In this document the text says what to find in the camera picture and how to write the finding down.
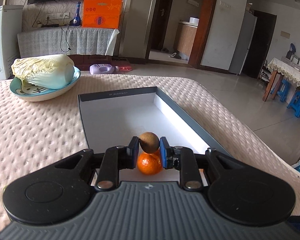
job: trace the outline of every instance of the blue bottle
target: blue bottle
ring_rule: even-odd
[[[75,14],[75,17],[72,20],[72,26],[80,26],[81,25],[81,18],[80,18],[80,4],[81,2],[77,2],[77,12]]]

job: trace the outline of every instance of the orange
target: orange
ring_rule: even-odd
[[[157,149],[156,152],[154,152],[153,154],[159,156],[161,159],[160,148]]]
[[[145,175],[154,175],[162,170],[161,158],[156,153],[141,153],[138,156],[137,167]]]

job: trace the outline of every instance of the lace tablecloth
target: lace tablecloth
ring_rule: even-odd
[[[68,31],[67,26],[35,28],[19,33],[18,44],[21,58],[52,54],[112,56],[118,33],[117,29],[81,26],[70,26]]]
[[[284,75],[293,83],[296,83],[300,87],[300,71],[294,67],[289,66],[288,64],[282,62],[277,58],[273,58],[270,61],[267,68],[277,70],[281,75]]]
[[[300,214],[300,173],[193,80],[83,75],[64,95],[43,102],[17,98],[9,91],[10,82],[0,81],[0,231],[10,222],[2,204],[2,190],[6,185],[87,148],[78,94],[148,86],[158,86],[164,91],[234,158],[288,182],[296,193],[292,214]]]

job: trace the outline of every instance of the mattress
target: mattress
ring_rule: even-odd
[[[25,102],[0,81],[0,231],[9,223],[2,190],[13,180],[87,148],[78,94],[158,86],[234,158],[288,182],[300,214],[300,173],[280,159],[246,125],[197,82],[177,77],[84,75],[62,96]]]

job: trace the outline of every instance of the electrical outlet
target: electrical outlet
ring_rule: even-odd
[[[66,12],[66,13],[49,13],[49,14],[46,14],[46,20],[48,19],[48,17],[49,17],[49,20],[69,19],[70,12]]]
[[[231,5],[229,5],[223,1],[220,1],[220,7],[224,8],[224,9],[230,9]]]
[[[194,5],[194,6],[199,7],[199,3],[197,1],[195,1],[195,0],[188,0],[187,3],[190,3],[190,4]]]

